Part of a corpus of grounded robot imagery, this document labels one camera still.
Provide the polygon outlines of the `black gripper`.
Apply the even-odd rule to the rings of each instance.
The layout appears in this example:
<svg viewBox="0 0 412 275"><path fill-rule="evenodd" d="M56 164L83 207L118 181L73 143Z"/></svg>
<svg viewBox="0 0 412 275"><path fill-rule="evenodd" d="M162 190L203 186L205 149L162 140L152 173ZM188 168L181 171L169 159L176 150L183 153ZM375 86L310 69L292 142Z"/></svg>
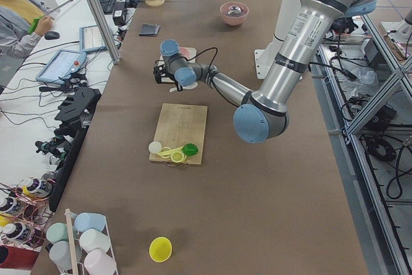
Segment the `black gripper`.
<svg viewBox="0 0 412 275"><path fill-rule="evenodd" d="M174 75L171 74L171 73L169 73L169 72L167 71L167 68L165 67L165 64L163 64L163 66L164 66L164 72L165 72L166 77L163 79L163 83L162 83L162 84L166 84L166 83L173 83L173 84L175 84L175 83L176 83L176 80L175 80L175 78L174 78Z"/></svg>

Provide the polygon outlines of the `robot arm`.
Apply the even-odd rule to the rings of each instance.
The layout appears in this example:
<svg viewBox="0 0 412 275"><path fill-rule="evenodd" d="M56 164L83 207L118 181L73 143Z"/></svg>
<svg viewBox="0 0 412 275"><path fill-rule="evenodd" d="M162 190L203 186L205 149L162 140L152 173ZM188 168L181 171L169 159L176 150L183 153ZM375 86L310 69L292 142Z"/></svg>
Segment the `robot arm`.
<svg viewBox="0 0 412 275"><path fill-rule="evenodd" d="M260 89L252 91L212 64L190 63L175 40L160 45L163 64L154 67L157 82L168 77L178 88L203 81L237 107L233 124L248 143L282 134L288 125L286 102L334 20L374 11L377 0L299 0L300 9L274 57Z"/></svg>

